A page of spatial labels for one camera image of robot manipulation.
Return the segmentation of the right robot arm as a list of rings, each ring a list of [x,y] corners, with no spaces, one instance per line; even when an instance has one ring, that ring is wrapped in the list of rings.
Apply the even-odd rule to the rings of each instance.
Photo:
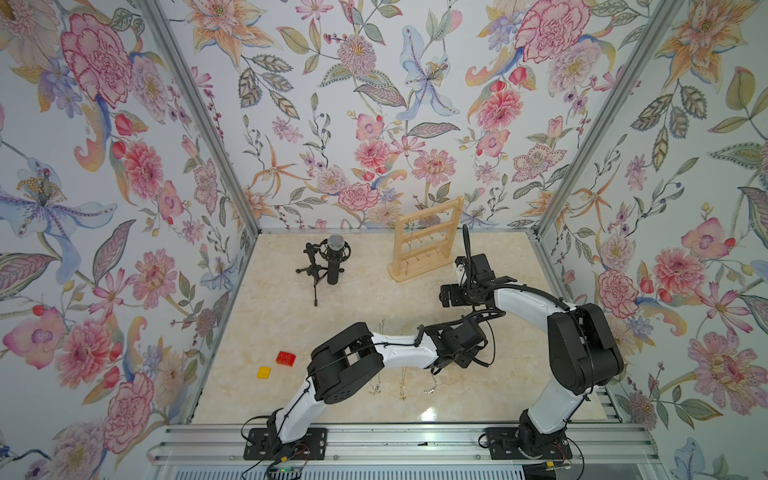
[[[542,458],[563,445],[573,414],[596,387],[623,371],[624,359],[599,306],[570,304],[512,277],[496,276],[485,255],[472,253],[467,227],[462,237],[464,253],[455,260],[458,281],[442,286],[439,299],[444,307],[472,311],[439,328],[433,337],[438,357],[430,369],[486,367],[477,355],[495,336],[482,326],[507,314],[546,333],[552,377],[534,405],[521,413],[513,435],[523,457]]]

